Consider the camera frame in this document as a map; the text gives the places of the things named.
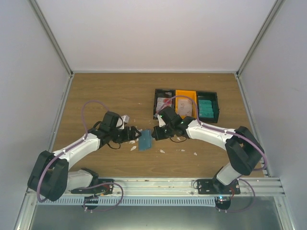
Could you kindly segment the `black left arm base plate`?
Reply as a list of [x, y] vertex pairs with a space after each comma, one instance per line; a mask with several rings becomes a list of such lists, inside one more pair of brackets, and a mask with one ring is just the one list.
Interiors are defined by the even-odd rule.
[[97, 204], [99, 200], [99, 196], [101, 195], [110, 195], [113, 193], [113, 183], [114, 179], [93, 179], [93, 181], [90, 183], [89, 187], [94, 185], [99, 185], [95, 188], [90, 189], [73, 189], [70, 192], [75, 195], [85, 195], [84, 196], [84, 202], [85, 207], [93, 211], [98, 206], [93, 206], [93, 204]]

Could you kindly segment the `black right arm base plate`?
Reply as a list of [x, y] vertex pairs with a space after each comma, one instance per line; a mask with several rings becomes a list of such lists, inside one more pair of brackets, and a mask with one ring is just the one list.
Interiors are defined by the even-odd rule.
[[237, 180], [229, 185], [223, 185], [215, 179], [198, 179], [194, 182], [193, 187], [198, 190], [199, 195], [213, 195], [215, 207], [218, 210], [227, 211], [234, 195], [241, 194]]

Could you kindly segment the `teal leather card holder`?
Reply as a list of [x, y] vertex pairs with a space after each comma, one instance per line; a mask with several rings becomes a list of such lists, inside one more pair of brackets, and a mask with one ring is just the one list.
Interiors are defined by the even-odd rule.
[[145, 151], [149, 150], [152, 147], [152, 132], [149, 129], [143, 130], [141, 136], [139, 137], [138, 150]]

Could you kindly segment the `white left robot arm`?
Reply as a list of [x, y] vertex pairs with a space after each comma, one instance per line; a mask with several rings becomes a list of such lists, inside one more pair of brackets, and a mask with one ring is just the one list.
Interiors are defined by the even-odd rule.
[[90, 153], [110, 146], [111, 142], [121, 145], [139, 138], [141, 132], [134, 126], [127, 126], [126, 119], [125, 115], [106, 112], [103, 120], [86, 129], [77, 141], [54, 152], [41, 152], [27, 183], [36, 191], [38, 201], [56, 201], [66, 191], [75, 189], [95, 193], [99, 188], [95, 172], [89, 169], [71, 172], [70, 169]]

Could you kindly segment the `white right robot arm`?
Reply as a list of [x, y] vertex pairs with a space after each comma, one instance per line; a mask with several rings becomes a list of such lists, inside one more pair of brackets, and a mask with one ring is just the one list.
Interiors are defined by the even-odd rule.
[[169, 106], [162, 109], [157, 118], [158, 125], [152, 132], [156, 141], [178, 136], [201, 140], [226, 151], [229, 163], [213, 177], [213, 190], [218, 194], [225, 193], [238, 177], [250, 175], [259, 161], [265, 159], [264, 149], [244, 126], [227, 129], [203, 123], [191, 116], [181, 118]]

